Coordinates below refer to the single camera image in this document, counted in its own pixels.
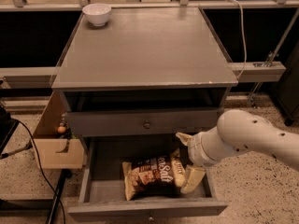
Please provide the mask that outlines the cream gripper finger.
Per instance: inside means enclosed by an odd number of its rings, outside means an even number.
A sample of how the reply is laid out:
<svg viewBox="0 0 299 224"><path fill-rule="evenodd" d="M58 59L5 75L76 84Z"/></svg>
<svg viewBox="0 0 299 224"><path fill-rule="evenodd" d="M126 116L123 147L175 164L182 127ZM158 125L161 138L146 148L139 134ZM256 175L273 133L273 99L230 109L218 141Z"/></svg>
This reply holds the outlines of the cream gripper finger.
<svg viewBox="0 0 299 224"><path fill-rule="evenodd" d="M176 137L184 146L187 146L192 140L192 136L187 133L176 133Z"/></svg>
<svg viewBox="0 0 299 224"><path fill-rule="evenodd" d="M193 192L201 183L205 174L206 170L203 167L187 165L185 172L185 181L180 189L180 192L182 194Z"/></svg>

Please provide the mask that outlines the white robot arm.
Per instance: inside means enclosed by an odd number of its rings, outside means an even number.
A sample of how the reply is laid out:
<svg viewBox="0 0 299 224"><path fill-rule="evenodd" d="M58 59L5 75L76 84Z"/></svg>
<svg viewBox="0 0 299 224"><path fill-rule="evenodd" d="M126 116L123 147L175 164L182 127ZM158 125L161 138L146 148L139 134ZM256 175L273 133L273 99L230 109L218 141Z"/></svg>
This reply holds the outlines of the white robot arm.
<svg viewBox="0 0 299 224"><path fill-rule="evenodd" d="M188 148L192 165L186 169L180 192L193 192L202 181L206 168L222 159L250 151L271 156L292 169L299 170L299 135L282 131L260 116L242 110L223 113L217 125L194 135L176 133Z"/></svg>

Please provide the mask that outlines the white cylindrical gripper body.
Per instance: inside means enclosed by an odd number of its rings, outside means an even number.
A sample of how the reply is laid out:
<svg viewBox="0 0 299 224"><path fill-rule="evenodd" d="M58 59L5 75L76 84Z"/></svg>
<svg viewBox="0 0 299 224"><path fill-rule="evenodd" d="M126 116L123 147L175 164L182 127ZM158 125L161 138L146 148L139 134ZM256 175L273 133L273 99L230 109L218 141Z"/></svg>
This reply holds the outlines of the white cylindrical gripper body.
<svg viewBox="0 0 299 224"><path fill-rule="evenodd" d="M218 163L218 160L212 158L207 150L218 144L219 138L214 133L200 132L193 135L188 143L188 155L190 161L196 166L204 168L211 167Z"/></svg>

